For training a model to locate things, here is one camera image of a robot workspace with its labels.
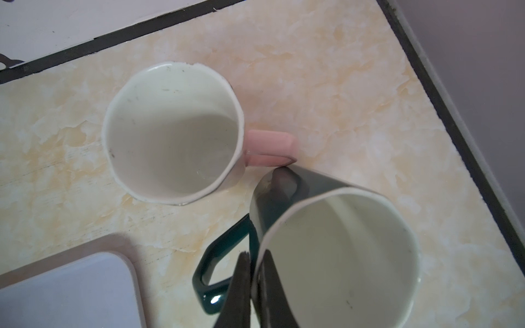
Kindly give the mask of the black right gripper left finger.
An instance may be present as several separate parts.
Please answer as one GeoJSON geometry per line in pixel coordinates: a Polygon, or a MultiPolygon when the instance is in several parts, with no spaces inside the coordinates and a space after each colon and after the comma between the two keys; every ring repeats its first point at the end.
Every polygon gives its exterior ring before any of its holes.
{"type": "Polygon", "coordinates": [[[250,327],[250,284],[250,255],[242,252],[237,259],[227,298],[214,328],[250,327]]]}

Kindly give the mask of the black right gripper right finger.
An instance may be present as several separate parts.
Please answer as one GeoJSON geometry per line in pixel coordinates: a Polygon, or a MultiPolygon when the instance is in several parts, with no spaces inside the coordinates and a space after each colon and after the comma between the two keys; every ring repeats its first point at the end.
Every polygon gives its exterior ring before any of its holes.
{"type": "Polygon", "coordinates": [[[269,250],[265,251],[258,270],[257,313],[261,327],[299,327],[269,250]]]}

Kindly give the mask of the dark green mug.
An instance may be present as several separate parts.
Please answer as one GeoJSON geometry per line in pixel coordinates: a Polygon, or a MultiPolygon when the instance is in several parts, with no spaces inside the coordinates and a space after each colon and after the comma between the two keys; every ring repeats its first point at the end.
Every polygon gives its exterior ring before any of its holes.
{"type": "Polygon", "coordinates": [[[298,165],[267,173],[249,212],[207,247],[195,270],[207,314],[219,317],[239,254],[247,252],[258,317],[266,250],[299,327],[403,327],[410,316],[421,251],[399,211],[374,191],[298,165]]]}

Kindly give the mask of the pink patterned mug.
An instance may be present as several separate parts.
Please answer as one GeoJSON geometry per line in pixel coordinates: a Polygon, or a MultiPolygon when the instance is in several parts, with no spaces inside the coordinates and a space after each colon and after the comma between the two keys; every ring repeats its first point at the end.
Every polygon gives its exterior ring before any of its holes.
{"type": "Polygon", "coordinates": [[[237,183],[248,167],[295,163],[286,132],[250,130],[231,84],[203,64],[168,61],[110,102],[102,142],[115,181],[142,202],[183,206],[237,183]]]}

